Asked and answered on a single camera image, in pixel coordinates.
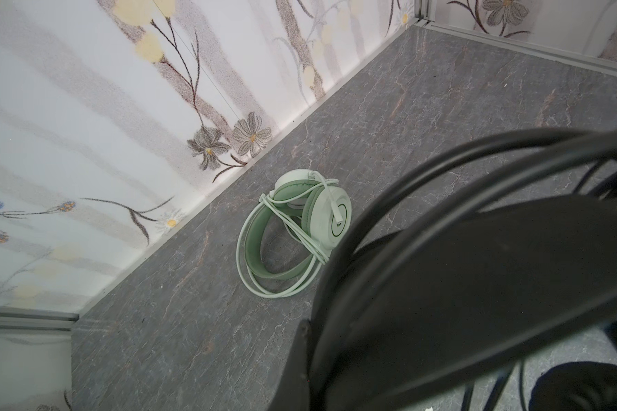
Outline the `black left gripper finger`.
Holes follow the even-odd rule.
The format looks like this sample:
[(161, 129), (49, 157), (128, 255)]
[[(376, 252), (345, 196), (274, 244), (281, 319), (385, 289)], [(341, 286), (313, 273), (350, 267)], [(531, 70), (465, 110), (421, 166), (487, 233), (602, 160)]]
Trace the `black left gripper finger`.
[(311, 324), (302, 320), (297, 328), (270, 411), (310, 410)]

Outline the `mint green over-ear headphones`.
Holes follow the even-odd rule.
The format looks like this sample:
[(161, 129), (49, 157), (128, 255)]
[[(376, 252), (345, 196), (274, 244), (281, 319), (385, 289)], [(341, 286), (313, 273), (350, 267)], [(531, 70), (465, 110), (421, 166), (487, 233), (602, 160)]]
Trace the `mint green over-ear headphones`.
[[(296, 169), (282, 175), (274, 189), (260, 196), (245, 219), (235, 252), (238, 276), (245, 288), (263, 299), (294, 296), (313, 283), (346, 236), (352, 219), (351, 199), (340, 181), (317, 171)], [(295, 267), (279, 273), (262, 262), (262, 240), (273, 218), (291, 239), (308, 251)]]

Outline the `black and blue headphones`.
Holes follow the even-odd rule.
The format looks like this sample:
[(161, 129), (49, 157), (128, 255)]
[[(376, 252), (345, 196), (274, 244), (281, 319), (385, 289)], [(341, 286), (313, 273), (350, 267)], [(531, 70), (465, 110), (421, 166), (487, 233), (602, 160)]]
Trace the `black and blue headphones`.
[[(461, 165), (527, 150), (410, 227), (363, 238)], [(537, 128), (464, 144), (394, 183), (315, 296), (303, 408), (400, 409), (617, 320), (617, 130)]]

